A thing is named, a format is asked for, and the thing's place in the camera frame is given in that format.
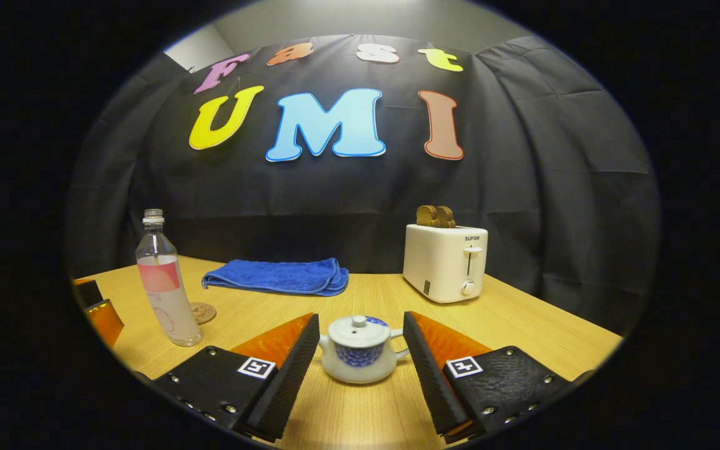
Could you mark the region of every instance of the toaster knob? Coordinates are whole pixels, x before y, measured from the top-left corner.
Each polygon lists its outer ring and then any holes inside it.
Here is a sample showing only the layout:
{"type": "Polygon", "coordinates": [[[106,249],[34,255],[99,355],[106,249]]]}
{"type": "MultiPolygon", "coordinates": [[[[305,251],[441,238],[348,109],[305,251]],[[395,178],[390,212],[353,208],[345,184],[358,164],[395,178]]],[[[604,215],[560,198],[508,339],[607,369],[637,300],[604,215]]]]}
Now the toaster knob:
{"type": "Polygon", "coordinates": [[[460,285],[460,293],[462,293],[463,296],[468,296],[468,294],[471,294],[471,291],[473,291],[474,288],[476,288],[476,287],[477,287],[477,285],[474,284],[474,282],[464,281],[460,285]]]}

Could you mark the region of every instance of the white teapot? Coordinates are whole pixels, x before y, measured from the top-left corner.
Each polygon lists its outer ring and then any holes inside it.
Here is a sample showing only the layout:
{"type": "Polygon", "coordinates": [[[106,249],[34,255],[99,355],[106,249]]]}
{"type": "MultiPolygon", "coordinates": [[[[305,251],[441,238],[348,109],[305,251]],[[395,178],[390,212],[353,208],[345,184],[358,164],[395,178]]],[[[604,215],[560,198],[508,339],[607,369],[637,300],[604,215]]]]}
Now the white teapot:
{"type": "Polygon", "coordinates": [[[391,330],[385,322],[371,316],[348,316],[335,320],[318,345],[323,350],[321,364],[326,373],[346,383],[365,384],[391,375],[396,361],[409,349],[394,351],[391,339],[402,336],[402,329],[391,330]]]}

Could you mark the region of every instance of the toaster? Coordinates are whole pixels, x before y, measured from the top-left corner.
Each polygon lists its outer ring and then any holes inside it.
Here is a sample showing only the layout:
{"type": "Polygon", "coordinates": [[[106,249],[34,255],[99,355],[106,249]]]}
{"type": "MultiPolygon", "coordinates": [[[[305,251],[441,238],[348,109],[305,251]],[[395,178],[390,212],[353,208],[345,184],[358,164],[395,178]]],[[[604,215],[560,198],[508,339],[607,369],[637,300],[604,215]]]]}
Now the toaster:
{"type": "Polygon", "coordinates": [[[483,292],[488,230],[407,225],[402,274],[426,298],[449,304],[483,292]]]}

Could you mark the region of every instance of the folded towel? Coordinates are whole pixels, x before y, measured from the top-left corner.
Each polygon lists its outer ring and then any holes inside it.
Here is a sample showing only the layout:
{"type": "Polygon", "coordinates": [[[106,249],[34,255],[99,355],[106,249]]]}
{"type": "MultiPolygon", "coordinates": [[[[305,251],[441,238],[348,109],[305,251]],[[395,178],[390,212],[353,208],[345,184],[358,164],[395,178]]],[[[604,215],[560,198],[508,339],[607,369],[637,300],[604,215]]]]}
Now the folded towel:
{"type": "Polygon", "coordinates": [[[337,296],[349,281],[349,271],[334,258],[315,262],[260,262],[233,259],[202,278],[202,287],[247,289],[260,293],[337,296]]]}

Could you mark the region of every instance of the letter m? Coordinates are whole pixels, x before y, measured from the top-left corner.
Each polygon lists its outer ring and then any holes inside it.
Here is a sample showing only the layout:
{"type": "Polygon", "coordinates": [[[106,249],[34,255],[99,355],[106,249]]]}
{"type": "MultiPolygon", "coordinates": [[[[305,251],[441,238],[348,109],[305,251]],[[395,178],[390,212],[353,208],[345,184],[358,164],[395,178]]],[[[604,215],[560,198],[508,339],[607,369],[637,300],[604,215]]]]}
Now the letter m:
{"type": "Polygon", "coordinates": [[[296,131],[300,131],[314,156],[319,156],[329,138],[341,126],[341,137],[332,146],[337,156],[380,156],[385,143],[377,139],[374,107],[383,94],[377,89],[349,89],[332,105],[329,112],[312,94],[293,94],[277,102],[282,106],[277,142],[266,152],[272,163],[291,161],[302,154],[296,145],[296,131]]]}

